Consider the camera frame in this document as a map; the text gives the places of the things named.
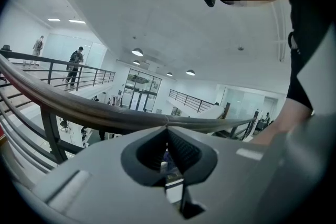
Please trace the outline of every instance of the black shirt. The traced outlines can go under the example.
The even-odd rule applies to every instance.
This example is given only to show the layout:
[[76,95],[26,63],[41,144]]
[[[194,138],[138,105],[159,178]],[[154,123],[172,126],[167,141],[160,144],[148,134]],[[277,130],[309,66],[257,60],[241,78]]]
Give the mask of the black shirt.
[[312,109],[309,99],[297,79],[310,57],[314,54],[334,20],[333,0],[289,0],[293,33],[297,49],[291,50],[291,76],[287,98],[296,100]]

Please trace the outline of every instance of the chair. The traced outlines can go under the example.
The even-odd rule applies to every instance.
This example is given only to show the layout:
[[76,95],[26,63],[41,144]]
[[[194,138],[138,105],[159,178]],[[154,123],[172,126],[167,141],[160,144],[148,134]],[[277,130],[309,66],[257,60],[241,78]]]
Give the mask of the chair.
[[59,119],[61,122],[60,122],[60,126],[62,127],[61,128],[61,131],[62,130],[64,130],[66,133],[68,132],[68,130],[69,130],[69,127],[68,127],[68,121],[67,120],[61,120],[61,119]]
[[[12,50],[10,49],[10,45],[4,45],[4,46],[1,48],[1,50],[4,50],[4,51],[12,51]],[[3,81],[5,81],[5,82],[7,83],[7,79],[4,78],[4,77],[1,77],[1,72],[0,72],[0,80],[3,80]]]

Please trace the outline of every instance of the person walking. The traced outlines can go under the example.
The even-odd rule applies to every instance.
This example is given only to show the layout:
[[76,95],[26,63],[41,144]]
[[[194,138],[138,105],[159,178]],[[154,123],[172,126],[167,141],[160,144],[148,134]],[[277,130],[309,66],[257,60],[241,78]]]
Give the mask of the person walking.
[[[43,49],[43,38],[44,36],[41,36],[39,39],[36,40],[34,46],[33,46],[33,53],[31,55],[33,56],[40,56],[41,50]],[[30,69],[30,65],[33,63],[33,60],[30,61],[28,68]],[[36,68],[36,61],[34,61],[33,68]]]
[[[79,47],[78,50],[74,51],[72,53],[71,57],[70,57],[69,62],[73,62],[73,63],[83,62],[82,51],[83,51],[83,47],[82,46]],[[76,80],[76,76],[77,76],[78,67],[68,65],[67,66],[67,70],[70,71],[70,72],[68,73],[68,77],[65,80],[66,87],[68,86],[68,83],[69,83],[70,79],[71,79],[70,87],[74,87],[75,86],[75,80]]]

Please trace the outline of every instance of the glass door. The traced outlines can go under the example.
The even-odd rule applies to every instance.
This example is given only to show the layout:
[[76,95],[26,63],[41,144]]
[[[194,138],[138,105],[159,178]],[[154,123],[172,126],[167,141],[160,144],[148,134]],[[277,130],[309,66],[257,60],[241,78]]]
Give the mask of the glass door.
[[131,102],[131,106],[130,106],[131,110],[136,110],[136,107],[138,106],[138,102],[139,102],[139,97],[140,97],[140,93],[139,92],[134,92],[132,102]]
[[142,93],[140,96],[140,100],[139,100],[139,105],[137,110],[138,111],[143,111],[145,104],[146,104],[146,100],[147,100],[148,94]]

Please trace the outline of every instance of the doorway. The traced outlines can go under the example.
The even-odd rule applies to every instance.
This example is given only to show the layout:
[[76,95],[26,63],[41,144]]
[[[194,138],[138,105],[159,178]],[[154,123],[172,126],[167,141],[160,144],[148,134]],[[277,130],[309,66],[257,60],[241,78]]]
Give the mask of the doorway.
[[137,110],[137,111],[143,111],[147,103],[147,99],[148,99],[148,94],[134,91],[130,109]]

